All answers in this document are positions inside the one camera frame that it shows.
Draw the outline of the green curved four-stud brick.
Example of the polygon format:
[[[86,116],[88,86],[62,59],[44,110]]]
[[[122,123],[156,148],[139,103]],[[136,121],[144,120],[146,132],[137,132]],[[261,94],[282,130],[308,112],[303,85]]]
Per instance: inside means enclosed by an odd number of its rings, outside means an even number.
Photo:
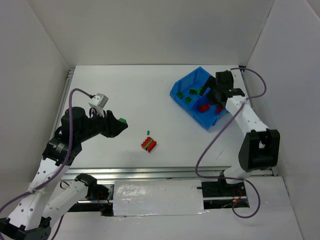
[[[189,94],[190,94],[190,95],[197,95],[197,94],[198,94],[198,90],[197,90],[197,89],[194,89],[194,88],[190,88],[190,89],[189,89]]]

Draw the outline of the green square lego brick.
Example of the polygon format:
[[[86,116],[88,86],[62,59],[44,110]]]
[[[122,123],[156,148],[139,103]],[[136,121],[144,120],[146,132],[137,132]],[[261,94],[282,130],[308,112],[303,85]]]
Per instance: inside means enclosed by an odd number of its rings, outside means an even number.
[[[183,96],[184,96],[182,92],[178,92],[176,95],[177,95],[180,99],[183,98]]]

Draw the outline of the red rounded lego brick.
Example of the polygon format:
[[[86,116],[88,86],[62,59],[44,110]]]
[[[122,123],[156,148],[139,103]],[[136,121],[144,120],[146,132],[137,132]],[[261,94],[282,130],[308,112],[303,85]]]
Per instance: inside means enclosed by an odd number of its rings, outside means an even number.
[[[222,112],[224,110],[223,107],[217,106],[216,108],[216,114],[218,115],[220,112]]]

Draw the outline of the green two-by-two lego brick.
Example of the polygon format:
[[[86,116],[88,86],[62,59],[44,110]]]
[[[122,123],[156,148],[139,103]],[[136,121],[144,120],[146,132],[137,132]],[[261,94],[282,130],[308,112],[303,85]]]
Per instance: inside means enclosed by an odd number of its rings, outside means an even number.
[[[192,102],[192,98],[191,97],[189,97],[189,96],[187,96],[185,99],[184,99],[184,101],[187,103],[187,104],[190,104],[191,102]]]

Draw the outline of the green red lego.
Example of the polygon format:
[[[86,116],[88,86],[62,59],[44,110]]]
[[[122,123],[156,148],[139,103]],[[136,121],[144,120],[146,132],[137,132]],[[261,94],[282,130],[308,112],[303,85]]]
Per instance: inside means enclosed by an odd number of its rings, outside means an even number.
[[[127,124],[127,121],[124,118],[119,118],[118,120],[124,124]]]

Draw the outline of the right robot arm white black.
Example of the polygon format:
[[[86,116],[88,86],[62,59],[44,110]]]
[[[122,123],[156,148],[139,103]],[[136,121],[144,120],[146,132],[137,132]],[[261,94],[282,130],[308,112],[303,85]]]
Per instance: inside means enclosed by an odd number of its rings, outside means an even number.
[[[280,133],[260,120],[249,104],[251,97],[234,86],[231,70],[209,76],[199,94],[227,110],[231,114],[227,124],[236,122],[243,134],[236,163],[216,177],[221,193],[243,182],[253,171],[266,170],[278,164]]]

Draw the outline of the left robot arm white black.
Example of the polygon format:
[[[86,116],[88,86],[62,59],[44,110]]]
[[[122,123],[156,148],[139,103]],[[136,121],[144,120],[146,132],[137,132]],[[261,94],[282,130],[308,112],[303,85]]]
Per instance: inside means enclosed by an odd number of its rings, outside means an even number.
[[[51,200],[51,196],[64,174],[70,169],[76,156],[82,151],[82,143],[102,135],[114,138],[128,128],[127,121],[115,118],[112,111],[98,115],[91,108],[89,115],[81,107],[66,110],[61,126],[47,143],[37,173],[28,190],[9,216],[0,220],[0,235],[14,240],[46,240],[53,225],[79,200],[108,200],[110,190],[92,175],[80,173],[63,193]]]

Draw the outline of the red square lego brick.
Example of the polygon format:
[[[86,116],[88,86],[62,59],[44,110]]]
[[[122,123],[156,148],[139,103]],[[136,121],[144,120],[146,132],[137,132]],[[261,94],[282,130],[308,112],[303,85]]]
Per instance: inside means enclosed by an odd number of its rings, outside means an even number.
[[[206,111],[208,111],[210,109],[210,105],[208,104],[204,104],[204,105],[201,105],[199,108],[198,108],[198,111],[200,113],[204,113]]]

